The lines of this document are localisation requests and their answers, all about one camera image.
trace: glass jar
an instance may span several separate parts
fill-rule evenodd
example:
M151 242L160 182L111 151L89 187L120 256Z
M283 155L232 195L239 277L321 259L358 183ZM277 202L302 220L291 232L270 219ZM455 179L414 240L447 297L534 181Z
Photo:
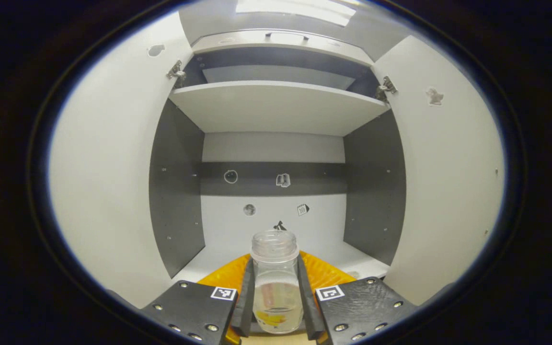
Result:
M265 332L287 334L302 321L298 254L297 240L290 231L267 230L253 236L253 313Z

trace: light fixture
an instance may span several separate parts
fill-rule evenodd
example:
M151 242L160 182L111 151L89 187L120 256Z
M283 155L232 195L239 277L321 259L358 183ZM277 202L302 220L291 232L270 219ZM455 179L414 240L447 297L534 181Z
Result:
M346 26L356 11L329 0L238 0L236 13L254 12L291 13Z

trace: screw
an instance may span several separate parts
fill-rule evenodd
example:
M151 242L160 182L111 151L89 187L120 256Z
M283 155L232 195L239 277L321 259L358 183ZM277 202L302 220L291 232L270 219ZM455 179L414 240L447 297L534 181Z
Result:
M361 338L363 338L364 336L366 336L365 333L355 334L355 335L353 336L353 338L351 338L351 340L361 339Z

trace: white door panel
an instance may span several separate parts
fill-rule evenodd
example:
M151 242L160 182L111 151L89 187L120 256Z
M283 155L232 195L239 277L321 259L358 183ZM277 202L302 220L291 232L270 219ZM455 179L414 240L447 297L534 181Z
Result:
M502 142L473 84L416 37L401 41L372 70L398 89L387 97L407 183L402 237L385 282L422 303L458 279L491 234L504 193Z

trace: dark sticker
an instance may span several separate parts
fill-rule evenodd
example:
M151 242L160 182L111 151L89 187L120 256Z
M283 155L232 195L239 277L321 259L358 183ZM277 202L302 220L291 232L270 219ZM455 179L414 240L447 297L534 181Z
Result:
M282 221L278 221L278 225L274 225L274 229L276 230L286 230L285 227L282 226Z

